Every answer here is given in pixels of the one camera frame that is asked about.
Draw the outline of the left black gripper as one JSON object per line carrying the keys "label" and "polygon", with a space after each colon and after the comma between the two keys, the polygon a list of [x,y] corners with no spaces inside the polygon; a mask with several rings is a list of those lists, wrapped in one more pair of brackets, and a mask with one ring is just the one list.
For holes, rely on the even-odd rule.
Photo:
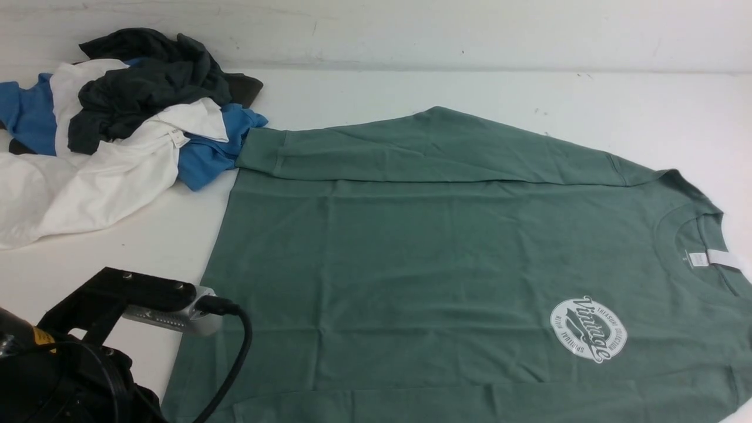
{"label": "left black gripper", "polygon": [[2,331],[3,422],[163,422],[121,351]]}

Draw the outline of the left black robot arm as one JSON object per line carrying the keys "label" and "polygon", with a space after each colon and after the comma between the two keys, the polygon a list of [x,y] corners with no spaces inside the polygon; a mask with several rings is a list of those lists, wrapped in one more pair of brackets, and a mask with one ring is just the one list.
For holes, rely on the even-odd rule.
{"label": "left black robot arm", "polygon": [[120,351],[55,335],[2,310],[3,422],[162,422]]}

